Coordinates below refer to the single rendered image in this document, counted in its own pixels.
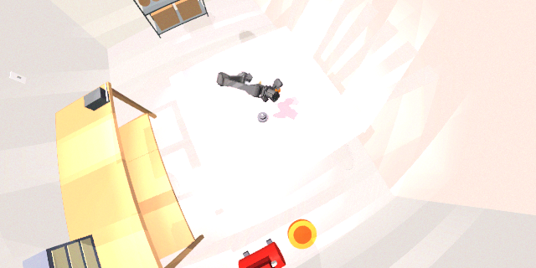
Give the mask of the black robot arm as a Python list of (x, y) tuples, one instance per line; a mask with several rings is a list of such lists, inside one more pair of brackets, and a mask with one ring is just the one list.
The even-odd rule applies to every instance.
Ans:
[[(256, 98), (264, 99), (264, 97), (270, 98), (272, 102), (276, 102), (280, 98), (280, 93), (276, 90), (268, 88), (266, 85), (260, 83), (252, 83), (253, 76), (246, 71), (241, 71), (237, 75), (227, 75), (225, 72), (219, 72), (217, 75), (216, 83), (219, 86), (231, 87), (234, 89), (244, 90)], [(249, 84), (246, 85), (245, 82)], [(261, 96), (260, 96), (261, 95)]]

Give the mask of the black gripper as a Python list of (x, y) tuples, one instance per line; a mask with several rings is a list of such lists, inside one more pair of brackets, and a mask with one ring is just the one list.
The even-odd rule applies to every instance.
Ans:
[[(266, 85), (268, 88), (271, 88), (273, 90), (277, 89), (279, 90), (282, 86), (284, 85), (284, 83), (281, 82), (281, 80), (279, 78), (276, 78), (274, 81), (273, 81), (273, 84), (272, 85)], [(268, 97), (264, 97), (264, 99), (262, 99), (264, 102), (267, 102), (269, 100)]]

